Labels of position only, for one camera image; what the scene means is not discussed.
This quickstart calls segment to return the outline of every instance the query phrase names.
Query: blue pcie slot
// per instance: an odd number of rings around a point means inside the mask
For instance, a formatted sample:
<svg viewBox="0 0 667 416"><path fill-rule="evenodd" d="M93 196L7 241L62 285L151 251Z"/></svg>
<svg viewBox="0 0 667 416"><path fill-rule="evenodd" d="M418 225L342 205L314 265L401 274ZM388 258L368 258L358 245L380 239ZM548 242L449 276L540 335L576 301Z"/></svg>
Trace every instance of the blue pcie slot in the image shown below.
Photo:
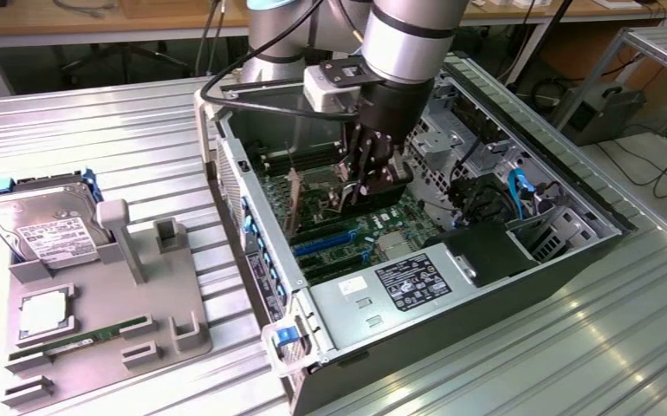
<svg viewBox="0 0 667 416"><path fill-rule="evenodd" d="M320 250L329 249L337 245L350 243L356 239L358 230L350 230L334 237L320 240L316 243L309 243L294 249L294 256L305 256L306 254L317 253Z"/></svg>

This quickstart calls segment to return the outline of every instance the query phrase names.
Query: white label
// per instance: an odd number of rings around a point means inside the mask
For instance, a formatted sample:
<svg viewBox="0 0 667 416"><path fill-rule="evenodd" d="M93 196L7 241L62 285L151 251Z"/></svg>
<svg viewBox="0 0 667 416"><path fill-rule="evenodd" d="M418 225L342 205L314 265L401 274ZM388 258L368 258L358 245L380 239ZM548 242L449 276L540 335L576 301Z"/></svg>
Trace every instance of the white label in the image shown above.
<svg viewBox="0 0 667 416"><path fill-rule="evenodd" d="M97 248L81 217L17 229L34 255L49 264L95 253Z"/></svg>
<svg viewBox="0 0 667 416"><path fill-rule="evenodd" d="M352 279L337 283L337 285L341 288L344 296L348 296L350 293L357 292L358 290L364 290L368 287L364 276L356 276Z"/></svg>

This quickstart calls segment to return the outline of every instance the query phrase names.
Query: metal rack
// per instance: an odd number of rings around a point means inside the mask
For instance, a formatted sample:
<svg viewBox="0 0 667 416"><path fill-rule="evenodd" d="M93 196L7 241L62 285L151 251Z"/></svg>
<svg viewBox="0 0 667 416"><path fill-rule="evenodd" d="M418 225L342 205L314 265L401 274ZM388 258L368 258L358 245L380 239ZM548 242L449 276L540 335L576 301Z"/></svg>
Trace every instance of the metal rack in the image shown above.
<svg viewBox="0 0 667 416"><path fill-rule="evenodd" d="M600 61L594 65L592 73L584 80L584 83L574 94L570 103L561 106L561 109L553 116L553 125L560 130L568 123L572 114L578 108L586 93L601 76L602 71L610 64L616 54L624 46L637 50L645 57L652 58L664 67L667 67L667 28L624 28L614 36L610 46L606 48Z"/></svg>

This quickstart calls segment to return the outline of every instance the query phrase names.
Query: wooden table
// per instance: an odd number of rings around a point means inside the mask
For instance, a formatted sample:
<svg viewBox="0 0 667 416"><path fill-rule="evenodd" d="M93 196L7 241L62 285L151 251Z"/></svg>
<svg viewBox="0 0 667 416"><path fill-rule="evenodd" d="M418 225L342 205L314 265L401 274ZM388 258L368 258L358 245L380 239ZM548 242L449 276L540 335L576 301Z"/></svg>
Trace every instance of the wooden table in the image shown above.
<svg viewBox="0 0 667 416"><path fill-rule="evenodd" d="M534 8L526 19L526 22L537 27L525 44L509 81L520 74L528 56L545 33L560 0L553 0L553 3L548 7ZM667 9L667 0L662 0L662 4ZM496 6L489 2L481 7L469 4L461 25L518 24L524 21L526 11L514 6ZM127 19L119 9L103 10L103 15L105 17L98 19L62 10L53 5L51 0L9 0L9 5L0 8L0 48L191 39L199 37L205 20L205 16ZM645 9L606 10L592 0L574 0L562 22L646 18ZM248 22L245 0L229 0L221 36L246 35ZM0 71L0 96L10 94L11 89Z"/></svg>

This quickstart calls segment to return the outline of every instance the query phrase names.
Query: robotic arm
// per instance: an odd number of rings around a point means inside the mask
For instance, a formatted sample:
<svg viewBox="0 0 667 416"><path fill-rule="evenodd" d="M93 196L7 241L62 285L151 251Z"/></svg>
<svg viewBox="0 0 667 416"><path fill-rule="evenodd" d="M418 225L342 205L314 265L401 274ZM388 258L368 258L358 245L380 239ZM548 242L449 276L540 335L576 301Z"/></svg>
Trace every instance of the robotic arm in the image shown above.
<svg viewBox="0 0 667 416"><path fill-rule="evenodd" d="M250 48L276 38L314 2L248 0ZM356 93L349 107L358 117L346 122L340 141L345 157L338 174L348 185L332 195L340 212L365 210L369 203L394 204L412 180L402 147L466 4L468 0L325 0L302 24L244 65L242 81L293 78L304 72L308 98L312 89ZM365 33L362 58L305 69L306 46L352 53L360 45L358 31Z"/></svg>

